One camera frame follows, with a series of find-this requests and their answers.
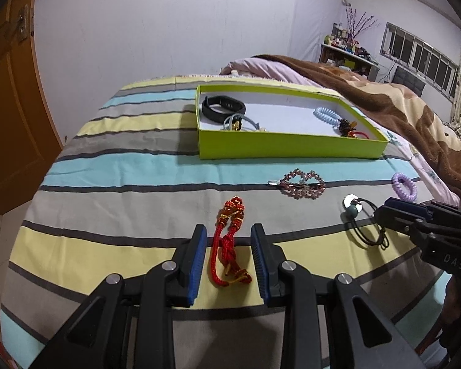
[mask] fitness tracker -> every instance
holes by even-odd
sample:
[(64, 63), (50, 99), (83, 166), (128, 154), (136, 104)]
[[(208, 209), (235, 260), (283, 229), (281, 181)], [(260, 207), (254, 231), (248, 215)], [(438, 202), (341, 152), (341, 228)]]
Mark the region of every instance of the fitness tracker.
[[(222, 108), (228, 109), (229, 113), (221, 113), (213, 110), (212, 105), (220, 105)], [(224, 121), (233, 113), (246, 113), (246, 105), (231, 97), (217, 96), (205, 97), (202, 103), (202, 114), (210, 119), (212, 122), (224, 124)]]

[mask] dried flower branch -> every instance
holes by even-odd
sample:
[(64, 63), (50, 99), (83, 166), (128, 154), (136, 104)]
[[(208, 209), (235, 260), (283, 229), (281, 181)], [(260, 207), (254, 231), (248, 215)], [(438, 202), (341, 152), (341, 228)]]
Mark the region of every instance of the dried flower branch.
[(352, 7), (347, 7), (347, 22), (349, 25), (349, 40), (350, 42), (362, 32), (366, 31), (377, 23), (377, 19), (374, 19), (374, 15), (367, 17), (367, 12), (364, 12), (357, 22), (357, 10), (353, 10)]

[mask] black elastic cord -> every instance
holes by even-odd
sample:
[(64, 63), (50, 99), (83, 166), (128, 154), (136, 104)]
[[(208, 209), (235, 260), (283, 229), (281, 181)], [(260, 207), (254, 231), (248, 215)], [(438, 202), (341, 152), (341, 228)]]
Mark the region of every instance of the black elastic cord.
[[(377, 205), (375, 205), (373, 202), (366, 200), (365, 198), (356, 198), (355, 200), (352, 201), (352, 204), (357, 205), (357, 203), (366, 203), (368, 204), (374, 211), (377, 209)], [(369, 238), (367, 238), (362, 231), (360, 230), (360, 227), (357, 225), (357, 222), (355, 221), (355, 218), (352, 218), (352, 228), (355, 231), (355, 234), (357, 234), (357, 237), (366, 245), (370, 247), (374, 247), (376, 245), (379, 245), (381, 249), (385, 250), (386, 248), (389, 247), (389, 239), (386, 237), (386, 229), (383, 226), (377, 225), (375, 222), (374, 224), (379, 227), (378, 232), (379, 232), (379, 237), (377, 238), (376, 241), (372, 241)]]

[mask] blue stripe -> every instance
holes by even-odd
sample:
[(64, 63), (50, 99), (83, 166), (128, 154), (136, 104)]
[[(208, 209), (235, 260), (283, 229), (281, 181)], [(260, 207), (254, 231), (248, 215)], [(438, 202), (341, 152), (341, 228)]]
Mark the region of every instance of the blue stripe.
[(120, 153), (55, 162), (43, 181), (48, 186), (117, 187), (215, 183), (263, 185), (295, 168), (316, 171), (329, 181), (390, 180), (395, 172), (418, 177), (399, 159), (267, 158), (201, 161), (198, 156)]
[(445, 286), (451, 275), (444, 272), (422, 300), (396, 323), (396, 328), (415, 348), (429, 333), (443, 308)]
[(169, 101), (169, 100), (194, 100), (196, 97), (196, 90), (174, 90), (163, 91), (160, 93), (139, 93), (130, 94), (123, 97), (113, 97), (103, 105), (103, 108), (112, 107), (121, 104), (141, 104), (151, 101)]
[(24, 369), (36, 359), (44, 345), (0, 310), (2, 343), (10, 356)]

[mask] blue gripper pad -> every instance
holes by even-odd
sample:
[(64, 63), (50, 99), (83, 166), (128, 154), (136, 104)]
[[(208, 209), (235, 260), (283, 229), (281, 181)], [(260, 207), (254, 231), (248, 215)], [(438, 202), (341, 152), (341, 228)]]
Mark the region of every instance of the blue gripper pad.
[(195, 298), (198, 295), (198, 289), (200, 279), (202, 278), (203, 264), (205, 261), (205, 251), (207, 250), (207, 229), (203, 225), (198, 225), (195, 228), (195, 233), (191, 243), (196, 244), (194, 246), (193, 265), (190, 269), (189, 284), (187, 302), (191, 306), (195, 302)]
[(263, 250), (261, 242), (258, 237), (257, 225), (251, 228), (251, 251), (253, 253), (254, 269), (256, 270), (256, 279), (258, 280), (259, 295), (263, 298), (263, 301), (268, 305), (270, 301), (270, 288), (268, 269), (263, 256)]

